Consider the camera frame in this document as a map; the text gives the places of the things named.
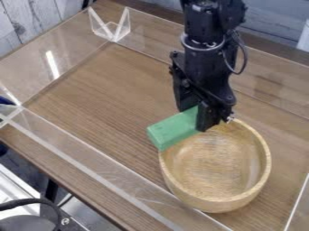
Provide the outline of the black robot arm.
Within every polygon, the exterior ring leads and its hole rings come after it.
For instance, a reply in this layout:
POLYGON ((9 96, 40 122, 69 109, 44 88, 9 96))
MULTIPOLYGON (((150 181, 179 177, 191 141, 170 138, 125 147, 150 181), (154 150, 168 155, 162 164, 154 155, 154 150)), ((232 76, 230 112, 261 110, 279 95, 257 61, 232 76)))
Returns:
POLYGON ((184 27, 182 51, 170 52, 174 96, 180 112, 195 108, 194 128, 203 132, 230 120, 237 104, 228 78, 246 66, 247 50, 237 31, 247 10, 242 0, 179 0, 184 27))

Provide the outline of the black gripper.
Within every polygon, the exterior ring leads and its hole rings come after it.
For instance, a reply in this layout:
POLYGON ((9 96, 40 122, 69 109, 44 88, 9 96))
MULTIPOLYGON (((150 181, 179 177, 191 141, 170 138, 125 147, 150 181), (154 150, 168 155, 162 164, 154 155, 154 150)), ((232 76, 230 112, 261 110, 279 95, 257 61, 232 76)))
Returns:
POLYGON ((232 114, 237 99, 228 84, 237 45, 231 40, 212 47, 180 41, 183 51, 170 53, 172 89, 180 112, 198 107, 195 129, 204 132, 232 114))

